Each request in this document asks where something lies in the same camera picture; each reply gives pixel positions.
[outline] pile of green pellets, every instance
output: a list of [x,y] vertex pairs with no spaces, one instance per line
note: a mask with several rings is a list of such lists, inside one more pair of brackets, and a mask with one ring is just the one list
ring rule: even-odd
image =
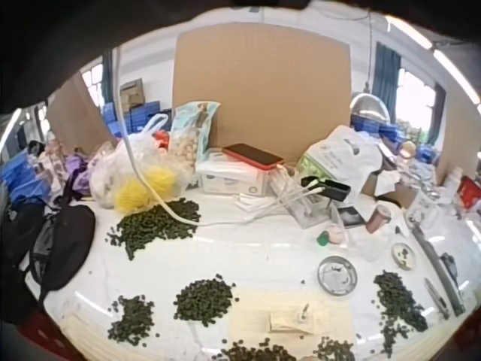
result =
[[219,361],[243,361],[243,360],[258,360],[258,361],[295,361],[295,357],[283,347],[273,345],[269,347],[269,338],[265,342],[259,343],[259,347],[245,347],[244,341],[239,340],[232,343],[229,349],[222,349],[217,355],[213,355],[212,359]]
[[416,304],[413,293],[404,286],[401,277],[397,273],[383,271],[382,275],[376,276],[374,283],[380,287],[377,296],[385,308],[381,313],[382,319],[385,320],[387,318],[381,330],[381,333],[384,335],[384,349],[381,353],[386,353],[388,358],[391,358],[392,345],[395,344],[397,335],[407,338],[409,332],[407,326],[398,324],[395,327],[395,321],[398,318],[418,332],[424,332],[428,329],[428,324],[421,314],[424,308]]
[[[178,201],[167,203],[172,211],[186,218],[198,222],[201,215],[198,213],[198,204],[181,198]],[[130,214],[122,218],[116,225],[116,230],[111,227],[107,233],[106,242],[113,246],[126,246],[129,259],[134,259],[136,250],[143,250],[146,244],[155,238],[176,239],[192,237],[197,226],[181,223],[172,218],[161,205],[156,205],[148,211]]]
[[326,336],[321,338],[321,343],[317,345],[318,349],[314,350],[313,353],[322,360],[354,361],[354,353],[351,351],[352,346],[354,344],[350,344],[347,341],[340,343]]
[[229,286],[221,275],[211,280],[192,282],[176,295],[174,319],[201,321],[205,327],[214,324],[214,319],[222,318],[231,306],[232,287],[235,284]]
[[119,311],[119,305],[123,306],[123,316],[120,321],[112,322],[112,327],[108,330],[108,338],[137,346],[142,338],[149,337],[149,331],[153,327],[152,307],[154,303],[146,302],[145,295],[132,299],[120,296],[118,302],[112,303],[115,312]]

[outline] smartphone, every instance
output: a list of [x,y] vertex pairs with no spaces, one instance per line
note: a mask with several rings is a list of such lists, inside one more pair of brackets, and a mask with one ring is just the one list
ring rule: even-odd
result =
[[244,143],[229,145],[228,147],[224,147],[222,151],[235,159],[239,159],[263,171],[270,171],[276,168],[277,164],[284,161],[284,159],[279,156],[264,152],[263,150]]

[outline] black backpack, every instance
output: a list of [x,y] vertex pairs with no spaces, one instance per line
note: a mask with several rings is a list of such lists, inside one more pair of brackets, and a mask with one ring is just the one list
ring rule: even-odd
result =
[[48,217],[29,254],[29,269],[40,284],[38,300],[43,308],[50,291],[60,290],[75,276],[89,255],[95,234],[95,214],[85,205],[70,206],[81,195],[72,190],[75,171],[59,200],[60,210]]
[[3,322],[20,325],[28,320],[37,302],[25,284],[25,274],[19,264],[35,243],[45,222],[44,203],[38,199],[21,199],[8,207],[3,215],[2,241]]

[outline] white tabletop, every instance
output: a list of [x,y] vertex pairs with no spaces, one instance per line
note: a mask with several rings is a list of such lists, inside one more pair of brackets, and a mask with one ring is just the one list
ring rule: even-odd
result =
[[[199,204],[202,220],[206,222],[241,220],[246,216],[228,196],[208,196],[195,190],[186,192],[185,197]],[[361,203],[366,213],[374,209],[374,202],[367,198],[363,198]],[[289,215],[277,215],[249,224],[199,227],[193,238],[184,240],[155,240],[145,250],[137,251],[133,261],[129,261],[123,247],[113,247],[104,241],[110,227],[115,226],[122,215],[100,208],[94,202],[84,204],[90,206],[96,216],[92,249],[70,283],[59,291],[51,292],[44,306],[64,334],[88,359],[210,359],[225,347],[221,342],[223,338],[236,334],[236,325],[232,323],[237,318],[231,317],[231,314],[235,314],[236,308],[239,312],[242,295],[249,298],[247,295],[265,294],[268,298],[268,295],[280,292],[300,297],[319,295],[319,300],[327,300],[324,305],[334,308],[335,302],[348,304],[353,325],[350,337],[352,339],[355,333],[362,337],[354,338],[356,359],[382,359],[380,310],[371,300],[377,301],[378,288],[373,281],[383,269],[397,272],[403,278],[407,289],[413,291],[414,299],[425,308],[424,315],[429,325],[428,331],[414,332],[408,340],[400,340],[394,347],[392,359],[413,359],[416,355],[416,359],[432,357],[476,307],[474,290],[477,285],[471,284],[463,293],[467,312],[454,317],[449,306],[452,316],[448,321],[443,320],[424,285],[424,277],[429,278],[447,301],[432,265],[412,236],[393,235],[389,226],[374,235],[369,235],[364,227],[351,229],[349,233],[357,247],[352,247],[352,244],[345,248],[333,244],[320,247],[316,237],[327,223],[303,230]],[[366,261],[363,256],[366,256],[369,247],[359,249],[360,241],[373,242],[373,250],[375,248],[380,257],[372,262]],[[414,250],[415,270],[407,272],[396,266],[389,244],[397,241],[408,244]],[[329,296],[318,284],[318,265],[331,255],[347,258],[357,270],[357,287],[348,296]],[[241,297],[239,305],[233,305],[226,317],[208,328],[200,323],[174,320],[176,306],[172,302],[175,295],[190,282],[213,278],[215,274],[221,274],[227,282],[237,284],[234,294]],[[31,275],[27,276],[26,283],[38,296],[39,286]],[[147,348],[108,340],[110,324],[121,318],[121,312],[116,314],[107,310],[112,301],[120,295],[129,298],[141,294],[155,302],[155,326],[151,336],[145,340]],[[299,354],[294,356],[299,358],[312,354],[310,346],[304,353],[302,346],[296,344],[296,350]],[[375,350],[374,355],[371,355],[371,350]]]

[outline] small round dish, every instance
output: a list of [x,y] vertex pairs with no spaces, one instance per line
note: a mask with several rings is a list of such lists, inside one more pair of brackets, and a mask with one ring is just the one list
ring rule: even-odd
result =
[[405,243],[394,244],[391,255],[396,264],[405,271],[410,271],[416,267],[416,256],[411,247]]
[[350,294],[358,283],[358,274],[347,259],[339,256],[324,258],[317,269],[317,280],[332,296]]

